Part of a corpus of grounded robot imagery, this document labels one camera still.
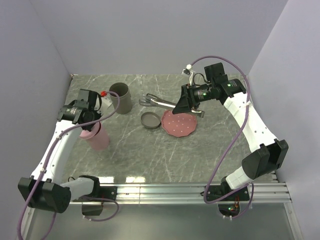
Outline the metal tongs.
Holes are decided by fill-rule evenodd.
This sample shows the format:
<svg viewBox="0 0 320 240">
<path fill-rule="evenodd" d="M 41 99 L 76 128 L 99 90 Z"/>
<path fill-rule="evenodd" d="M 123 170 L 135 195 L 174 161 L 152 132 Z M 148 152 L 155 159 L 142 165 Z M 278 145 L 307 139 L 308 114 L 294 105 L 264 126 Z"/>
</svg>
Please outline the metal tongs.
<svg viewBox="0 0 320 240">
<path fill-rule="evenodd" d="M 173 110 L 176 106 L 174 102 L 166 101 L 150 93 L 143 95 L 138 103 L 143 107 L 157 107 L 166 110 Z"/>
</svg>

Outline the grey round lid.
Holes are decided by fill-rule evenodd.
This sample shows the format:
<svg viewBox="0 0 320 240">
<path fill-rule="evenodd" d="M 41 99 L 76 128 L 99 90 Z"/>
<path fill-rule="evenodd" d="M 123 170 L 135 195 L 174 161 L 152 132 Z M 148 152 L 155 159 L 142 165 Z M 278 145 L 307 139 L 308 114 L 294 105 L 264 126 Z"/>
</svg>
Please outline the grey round lid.
<svg viewBox="0 0 320 240">
<path fill-rule="evenodd" d="M 161 118 L 154 112 L 145 112 L 140 117 L 141 124 L 147 129 L 156 129 L 161 125 Z"/>
</svg>

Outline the pink round lid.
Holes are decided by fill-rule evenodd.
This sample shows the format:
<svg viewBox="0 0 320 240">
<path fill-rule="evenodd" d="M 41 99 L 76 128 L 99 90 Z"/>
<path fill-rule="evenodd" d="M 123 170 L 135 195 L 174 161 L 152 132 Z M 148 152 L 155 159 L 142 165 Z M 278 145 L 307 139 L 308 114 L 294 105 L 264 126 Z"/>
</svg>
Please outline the pink round lid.
<svg viewBox="0 0 320 240">
<path fill-rule="evenodd" d="M 88 140 L 93 138 L 95 135 L 98 134 L 98 132 L 101 129 L 101 124 L 100 122 L 97 122 L 94 124 L 94 126 L 92 127 L 91 131 L 89 130 L 82 130 L 82 132 L 80 133 L 79 137 L 83 140 Z"/>
</svg>

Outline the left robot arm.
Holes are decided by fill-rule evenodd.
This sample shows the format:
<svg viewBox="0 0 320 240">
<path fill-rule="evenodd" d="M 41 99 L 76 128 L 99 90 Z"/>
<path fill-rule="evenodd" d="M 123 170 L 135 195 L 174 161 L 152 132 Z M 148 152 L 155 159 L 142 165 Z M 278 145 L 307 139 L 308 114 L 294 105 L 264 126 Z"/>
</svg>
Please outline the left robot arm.
<svg viewBox="0 0 320 240">
<path fill-rule="evenodd" d="M 77 99 L 58 113 L 50 144 L 31 176 L 22 177 L 18 190 L 30 208 L 63 213 L 70 202 L 85 196 L 96 201 L 101 196 L 98 177 L 81 175 L 74 183 L 62 183 L 63 170 L 77 138 L 83 130 L 99 124 L 102 98 L 98 92 L 80 89 Z"/>
</svg>

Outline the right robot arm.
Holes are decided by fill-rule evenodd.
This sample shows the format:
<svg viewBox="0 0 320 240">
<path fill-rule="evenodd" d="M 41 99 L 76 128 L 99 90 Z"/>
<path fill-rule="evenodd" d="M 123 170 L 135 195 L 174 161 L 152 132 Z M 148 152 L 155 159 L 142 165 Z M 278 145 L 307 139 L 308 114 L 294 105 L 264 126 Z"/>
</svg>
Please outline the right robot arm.
<svg viewBox="0 0 320 240">
<path fill-rule="evenodd" d="M 217 100 L 236 120 L 248 142 L 250 154 L 242 160 L 241 167 L 225 177 L 220 188 L 222 197 L 232 200 L 238 195 L 239 187 L 279 169 L 289 145 L 268 129 L 250 101 L 248 87 L 239 79 L 228 79 L 222 63 L 206 66 L 204 71 L 206 83 L 196 86 L 191 66 L 183 70 L 190 75 L 191 81 L 181 87 L 180 98 L 172 113 L 195 112 L 201 102 Z"/>
</svg>

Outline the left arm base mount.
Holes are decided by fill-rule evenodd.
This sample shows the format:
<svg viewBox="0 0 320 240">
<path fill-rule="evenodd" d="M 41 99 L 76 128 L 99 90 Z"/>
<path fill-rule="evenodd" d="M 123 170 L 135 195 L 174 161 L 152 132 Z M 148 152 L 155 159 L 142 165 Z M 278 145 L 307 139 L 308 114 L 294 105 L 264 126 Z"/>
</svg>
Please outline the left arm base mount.
<svg viewBox="0 0 320 240">
<path fill-rule="evenodd" d="M 95 195 L 80 197 L 81 212 L 85 217 L 98 217 L 103 212 L 106 203 L 113 203 L 118 193 L 117 186 L 102 186 Z"/>
</svg>

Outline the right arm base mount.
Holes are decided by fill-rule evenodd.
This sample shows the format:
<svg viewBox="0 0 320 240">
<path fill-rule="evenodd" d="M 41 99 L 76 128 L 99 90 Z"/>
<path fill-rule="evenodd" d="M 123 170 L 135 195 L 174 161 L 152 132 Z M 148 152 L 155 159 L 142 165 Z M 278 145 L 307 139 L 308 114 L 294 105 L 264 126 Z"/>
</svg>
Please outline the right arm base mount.
<svg viewBox="0 0 320 240">
<path fill-rule="evenodd" d="M 215 204 L 218 202 L 218 213 L 224 218 L 230 220 L 240 217 L 252 205 L 254 192 L 249 191 L 248 185 L 239 189 L 232 190 L 228 185 L 211 185 L 206 194 L 200 193 L 206 204 Z"/>
</svg>

